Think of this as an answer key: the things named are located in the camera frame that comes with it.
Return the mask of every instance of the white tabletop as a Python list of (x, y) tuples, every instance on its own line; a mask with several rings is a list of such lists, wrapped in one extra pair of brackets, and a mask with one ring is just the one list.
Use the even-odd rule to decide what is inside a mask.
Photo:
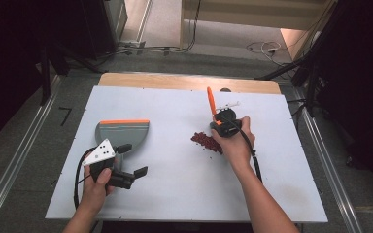
[[(251, 118), (264, 185), (290, 219), (327, 222), (285, 97), (228, 92), (214, 92), (214, 97), (217, 106), (239, 101), (240, 106), (233, 108), (237, 117)], [(122, 170), (132, 173), (148, 166), (148, 174), (131, 189), (118, 188), (108, 196), (98, 218), (250, 220), (241, 186), (226, 159), (190, 139), (195, 132), (210, 135), (212, 117), (206, 91), (109, 86), (92, 90), (46, 218), (70, 218), (75, 212), (76, 167), (82, 154), (96, 146), (97, 123), (137, 118), (149, 119), (150, 130), (145, 142), (125, 155)]]

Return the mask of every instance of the red debris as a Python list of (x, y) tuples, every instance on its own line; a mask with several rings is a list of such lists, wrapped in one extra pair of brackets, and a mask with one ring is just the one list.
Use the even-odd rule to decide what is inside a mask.
[(208, 137), (204, 132), (194, 133), (194, 135), (190, 139), (193, 142), (199, 143), (206, 149), (222, 154), (222, 147), (220, 146), (220, 144), (217, 143), (217, 141), (215, 141), (213, 137)]

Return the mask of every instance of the gray floor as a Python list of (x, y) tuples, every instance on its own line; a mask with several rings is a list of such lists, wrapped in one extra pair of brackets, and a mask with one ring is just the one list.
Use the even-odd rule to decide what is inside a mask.
[[(254, 64), (248, 59), (197, 54), (171, 53), (163, 56), (146, 51), (141, 55), (117, 55), (107, 61), (103, 68), (110, 72), (157, 72), (248, 79), (271, 72), (276, 65), (266, 61)], [(90, 73), (84, 68), (72, 70), (68, 77), (62, 77), (58, 96), (0, 210), (0, 232), (59, 232), (66, 224), (62, 220), (46, 220), (45, 213), (54, 190), (53, 182), (63, 167), (89, 93), (99, 78), (99, 74)], [(281, 83), (281, 91), (287, 99), (294, 99), (293, 87), (281, 78), (277, 81)], [(39, 101), (40, 91), (25, 103), (0, 134), (0, 176), (34, 117)], [(59, 107), (72, 108), (63, 126), (60, 124), (66, 113)], [(293, 112), (297, 105), (289, 104), (289, 107)], [(317, 110), (317, 115), (322, 135), (354, 206), (373, 207), (373, 174), (345, 166), (347, 154), (336, 128), (331, 121), (323, 119), (320, 110)], [(299, 137), (329, 219), (329, 223), (306, 224), (304, 232), (347, 232), (303, 120), (300, 120)], [(373, 211), (361, 209), (364, 211), (357, 214), (363, 230), (373, 232)]]
[[(187, 13), (194, 18), (195, 9)], [(131, 20), (131, 14), (138, 18), (132, 11), (128, 13), (128, 20)], [(187, 48), (193, 38), (194, 21), (185, 20), (183, 25), (180, 21), (180, 0), (153, 0), (141, 40), (146, 42), (147, 47), (179, 47), (181, 27), (183, 27), (183, 48)], [(189, 53), (268, 61), (269, 59), (261, 51), (263, 42), (269, 42), (263, 46), (264, 51), (281, 47), (281, 50), (277, 50), (274, 54), (275, 61), (291, 62), (288, 51), (284, 50), (287, 45), (278, 28), (202, 20), (198, 20), (196, 24), (195, 44)], [(251, 50), (247, 50), (250, 44), (252, 44)]]

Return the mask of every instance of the black cable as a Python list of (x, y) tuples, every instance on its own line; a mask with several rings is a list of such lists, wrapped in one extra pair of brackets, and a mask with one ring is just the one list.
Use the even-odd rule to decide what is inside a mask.
[(83, 156), (81, 157), (80, 159), (80, 162), (78, 163), (78, 168), (77, 168), (77, 174), (75, 175), (75, 188), (74, 188), (74, 204), (75, 204), (75, 209), (78, 209), (78, 206), (80, 205), (80, 199), (78, 197), (78, 180), (80, 179), (80, 172), (81, 172), (81, 167), (82, 167), (82, 164), (87, 156), (87, 154), (89, 152), (92, 152), (96, 149), (95, 148), (91, 148), (89, 150), (87, 150)]
[(253, 146), (251, 145), (251, 142), (250, 142), (250, 139), (248, 138), (247, 134), (244, 133), (244, 131), (242, 131), (242, 129), (240, 127), (238, 127), (238, 125), (236, 125), (234, 122), (232, 122), (231, 120), (221, 116), (221, 115), (218, 115), (218, 117), (221, 117), (222, 119), (228, 121), (229, 123), (231, 123), (237, 130), (239, 130), (239, 132), (241, 133), (242, 137), (244, 138), (245, 142), (247, 142), (247, 145), (248, 145), (248, 148), (250, 149), (250, 154), (251, 154), (251, 157), (253, 158), (253, 161), (254, 161), (254, 166), (255, 166), (255, 171), (256, 171), (256, 176), (259, 178), (259, 180), (262, 182), (262, 176), (261, 176), (261, 171), (259, 169), (259, 163), (258, 163), (258, 159), (256, 157), (256, 150), (253, 150)]
[[(298, 42), (307, 34), (307, 32), (310, 30), (310, 29), (312, 29), (313, 27), (315, 27), (315, 26), (317, 26), (317, 24), (318, 23), (320, 23), (320, 21), (322, 20), (322, 18), (323, 18), (323, 16), (324, 16), (324, 14), (325, 14), (325, 12), (323, 12), (322, 14), (321, 14), (321, 16), (320, 16), (320, 18), (318, 19), (318, 21), (316, 21), (316, 22), (314, 22), (299, 38), (298, 38), (298, 40), (294, 43), (294, 44), (292, 44), (292, 45), (290, 45), (290, 46), (288, 46), (288, 47), (285, 47), (285, 48), (279, 48), (278, 50), (287, 50), (288, 48), (290, 48), (290, 47), (293, 47), (293, 46), (295, 46), (296, 44), (298, 44)], [(251, 45), (253, 45), (253, 44), (259, 44), (258, 42), (254, 42), (254, 43), (250, 43), (249, 45), (247, 45), (247, 50), (249, 50), (249, 46), (251, 46)], [(288, 64), (291, 64), (291, 65), (293, 65), (294, 67), (292, 68), (292, 69), (288, 69), (288, 70), (292, 70), (293, 71), (293, 69), (294, 68), (296, 68), (296, 67), (298, 67), (299, 68), (299, 65), (300, 65), (300, 63), (302, 63), (303, 61), (304, 61), (304, 59), (305, 59), (305, 57), (306, 57), (306, 55), (302, 55), (300, 58), (298, 58), (297, 60), (295, 60), (295, 61), (292, 61), (291, 63), (288, 63)], [(266, 78), (266, 77), (268, 77), (268, 76), (271, 76), (271, 75), (273, 75), (274, 74), (274, 72), (273, 73), (271, 73), (271, 74), (269, 74), (269, 75), (267, 75), (267, 76), (263, 76), (263, 77), (255, 77), (254, 78), (254, 80), (270, 80), (270, 79), (274, 79), (274, 78), (276, 78), (276, 77), (274, 77), (274, 78)]]
[(78, 181), (78, 184), (80, 184), (81, 182), (83, 182), (84, 180), (86, 180), (86, 178), (90, 177), (90, 174), (87, 175), (86, 177), (84, 177), (82, 180)]
[(297, 100), (287, 100), (287, 103), (298, 103), (298, 102), (306, 102), (306, 99), (297, 99)]
[(111, 54), (108, 54), (107, 58), (103, 62), (97, 64), (97, 66), (103, 64), (106, 60), (108, 60), (109, 56), (112, 56), (112, 55), (115, 55), (115, 54), (118, 54), (118, 53), (125, 53), (127, 51), (132, 51), (132, 50), (158, 50), (158, 51), (173, 51), (173, 52), (188, 52), (188, 51), (190, 51), (192, 49), (192, 47), (195, 45), (196, 24), (197, 24), (197, 21), (198, 21), (200, 8), (201, 8), (201, 0), (199, 0), (198, 6), (196, 8), (195, 19), (194, 19), (194, 23), (193, 23), (192, 41), (189, 43), (189, 45), (186, 48), (179, 48), (179, 47), (143, 47), (143, 48), (137, 48), (137, 47), (131, 47), (131, 46), (126, 45), (124, 49), (117, 50), (117, 51), (115, 51)]
[(295, 111), (295, 113), (291, 114), (291, 116), (295, 116), (296, 115), (296, 118), (295, 118), (295, 129), (296, 129), (296, 132), (298, 132), (298, 127), (299, 127), (299, 119), (301, 118), (301, 114), (302, 114), (302, 110), (304, 108), (306, 108), (307, 104), (306, 104), (306, 101), (300, 105), (298, 107), (298, 109)]
[[(74, 188), (74, 204), (75, 204), (75, 209), (78, 209), (78, 206), (80, 205), (80, 199), (78, 197), (78, 184), (81, 183), (82, 181), (84, 181), (85, 179), (87, 179), (88, 177), (90, 177), (90, 175), (88, 175), (88, 176), (86, 176), (85, 178), (83, 178), (82, 180), (80, 180), (78, 182), (78, 179), (80, 178), (81, 167), (82, 167), (82, 164), (83, 164), (83, 162), (84, 162), (87, 154), (89, 152), (94, 151), (95, 149), (96, 149), (96, 147), (87, 150), (83, 154), (83, 156), (81, 157), (80, 162), (78, 163), (77, 174), (75, 175), (75, 188)], [(90, 229), (89, 232), (93, 232), (95, 230), (95, 227), (96, 227), (97, 224), (98, 224), (98, 221), (95, 221), (95, 223), (93, 223), (93, 226), (92, 226), (92, 228)]]
[[(268, 54), (266, 54), (266, 53), (264, 53), (264, 52), (262, 52), (262, 51), (254, 51), (253, 48), (251, 47), (252, 45), (255, 45), (255, 44), (261, 44), (261, 43), (269, 45), (268, 42), (252, 42), (252, 43), (250, 43), (249, 45), (247, 45), (247, 50), (250, 51), (250, 52), (253, 52), (253, 53), (262, 53), (262, 54), (264, 54), (265, 56), (268, 56)], [(277, 70), (280, 69), (281, 66), (286, 65), (286, 64), (289, 64), (289, 63), (282, 63), (282, 64), (279, 64), (278, 62), (276, 62), (276, 61), (274, 61), (274, 60), (272, 59), (272, 57), (274, 56), (275, 52), (270, 52), (270, 53), (271, 53), (271, 55), (268, 56), (268, 57), (269, 57), (269, 59), (270, 59), (271, 62), (273, 62), (273, 63), (275, 63), (275, 64), (278, 65)], [(289, 76), (289, 79), (292, 79), (292, 76), (291, 76), (288, 72), (286, 72), (286, 73), (287, 73), (287, 75)], [(287, 78), (285, 78), (285, 77), (282, 76), (282, 75), (280, 75), (280, 77), (281, 77), (283, 80), (287, 80)]]

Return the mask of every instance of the finger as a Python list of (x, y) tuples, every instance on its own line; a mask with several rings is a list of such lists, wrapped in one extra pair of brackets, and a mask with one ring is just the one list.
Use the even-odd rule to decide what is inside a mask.
[(105, 186), (111, 177), (111, 169), (105, 168), (96, 180), (97, 185)]
[(113, 186), (107, 186), (107, 196), (109, 195), (109, 194), (111, 194), (113, 191), (114, 191), (114, 187)]
[(242, 121), (242, 129), (250, 130), (251, 120), (249, 116), (245, 116), (241, 119)]
[(84, 166), (84, 177), (87, 177), (90, 175), (90, 167), (89, 165)]
[(212, 133), (213, 138), (215, 139), (215, 141), (217, 141), (219, 143), (220, 142), (220, 134), (218, 134), (217, 130), (211, 129), (211, 133)]

